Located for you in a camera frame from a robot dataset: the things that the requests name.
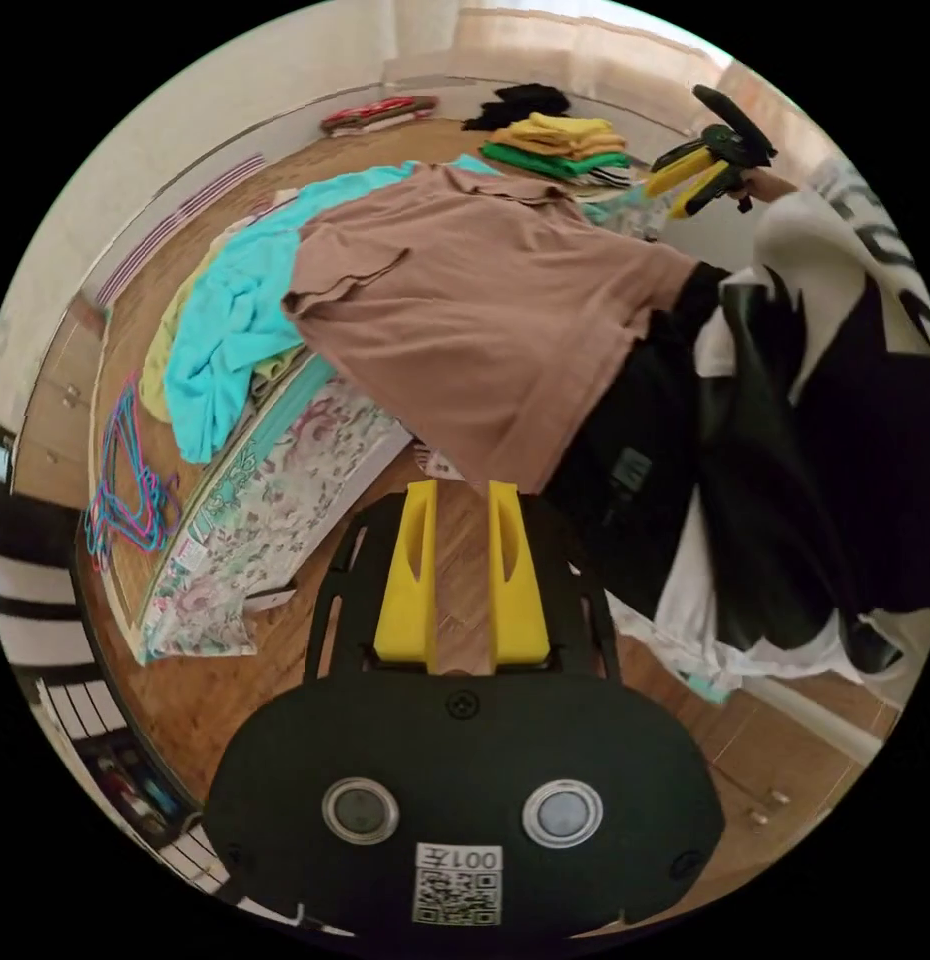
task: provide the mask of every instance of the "floral bedsheet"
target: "floral bedsheet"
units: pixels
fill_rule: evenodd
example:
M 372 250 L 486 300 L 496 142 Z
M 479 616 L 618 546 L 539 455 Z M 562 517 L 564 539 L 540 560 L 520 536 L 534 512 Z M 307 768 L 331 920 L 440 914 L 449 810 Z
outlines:
M 267 450 L 246 441 L 166 562 L 136 659 L 255 653 L 245 598 L 291 580 L 349 478 L 400 429 L 333 376 Z

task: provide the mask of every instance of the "hand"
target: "hand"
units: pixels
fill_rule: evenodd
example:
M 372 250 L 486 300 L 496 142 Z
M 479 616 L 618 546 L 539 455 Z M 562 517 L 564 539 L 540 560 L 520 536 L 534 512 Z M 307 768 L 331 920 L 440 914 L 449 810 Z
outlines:
M 742 173 L 742 180 L 745 182 L 745 189 L 729 193 L 733 200 L 753 197 L 755 200 L 761 200 L 762 203 L 773 203 L 779 197 L 784 197 L 787 193 L 794 193 L 798 189 L 795 184 L 789 183 L 770 170 L 764 170 L 760 167 L 754 170 L 745 170 Z

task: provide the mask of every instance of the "white cloth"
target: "white cloth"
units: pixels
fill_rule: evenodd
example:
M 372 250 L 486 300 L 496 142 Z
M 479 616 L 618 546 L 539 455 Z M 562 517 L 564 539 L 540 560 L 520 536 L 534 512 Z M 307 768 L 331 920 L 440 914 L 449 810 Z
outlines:
M 847 161 L 834 159 L 823 164 L 812 183 L 814 188 L 789 194 L 767 209 L 756 233 L 754 265 L 725 281 L 758 282 L 772 289 L 771 269 L 784 281 L 793 302 L 802 298 L 808 318 L 808 343 L 793 402 L 800 396 L 809 371 L 861 297 L 866 274 L 881 289 L 889 351 L 930 356 L 930 321 L 922 317 L 922 337 L 908 322 L 902 300 L 903 294 L 911 304 L 917 299 L 928 305 L 924 312 L 930 315 L 928 292 L 917 270 L 909 265 L 908 251 L 888 214 Z M 900 253 L 900 262 L 889 264 L 876 259 L 868 242 L 874 244 L 875 237 L 880 238 L 886 252 Z M 701 377 L 735 372 L 732 336 L 721 309 L 696 342 L 695 365 Z M 701 676 L 724 689 L 739 686 L 746 676 L 793 678 L 832 670 L 853 682 L 864 682 L 880 699 L 901 708 L 930 649 L 930 609 L 894 615 L 876 610 L 862 617 L 902 651 L 902 657 L 888 670 L 868 677 L 860 677 L 848 661 L 839 637 L 837 614 L 812 642 L 796 650 L 781 650 L 765 640 L 748 651 L 720 643 L 716 636 L 715 584 L 697 492 L 654 621 L 613 597 L 610 604 L 618 628 L 648 644 L 672 670 Z

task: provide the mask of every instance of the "screw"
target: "screw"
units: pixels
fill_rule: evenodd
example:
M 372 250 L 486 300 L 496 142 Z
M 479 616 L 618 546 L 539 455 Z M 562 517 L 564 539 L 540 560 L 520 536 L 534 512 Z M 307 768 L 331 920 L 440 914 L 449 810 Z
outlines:
M 686 850 L 672 862 L 668 875 L 673 880 L 685 880 L 704 863 L 705 858 L 698 850 Z
M 478 697 L 470 690 L 458 690 L 445 701 L 449 716 L 456 720 L 471 720 L 477 716 L 479 707 Z

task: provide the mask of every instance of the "curtain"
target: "curtain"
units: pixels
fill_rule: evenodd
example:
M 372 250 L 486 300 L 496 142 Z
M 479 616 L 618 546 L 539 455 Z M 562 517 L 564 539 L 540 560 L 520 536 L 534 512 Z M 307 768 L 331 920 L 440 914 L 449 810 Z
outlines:
M 801 182 L 837 148 L 798 107 L 746 66 L 680 28 L 607 0 L 459 0 L 448 72 L 537 80 L 611 103 L 682 136 L 720 122 L 698 83 L 733 99 Z
M 687 135 L 699 112 L 696 83 L 721 66 L 703 50 L 594 17 L 463 6 L 450 70 L 459 76 L 537 80 L 621 106 Z
M 773 169 L 785 179 L 801 183 L 819 163 L 839 153 L 821 127 L 744 64 L 729 64 L 715 87 L 734 100 L 771 140 L 778 150 Z M 697 119 L 698 129 L 716 122 L 707 110 Z

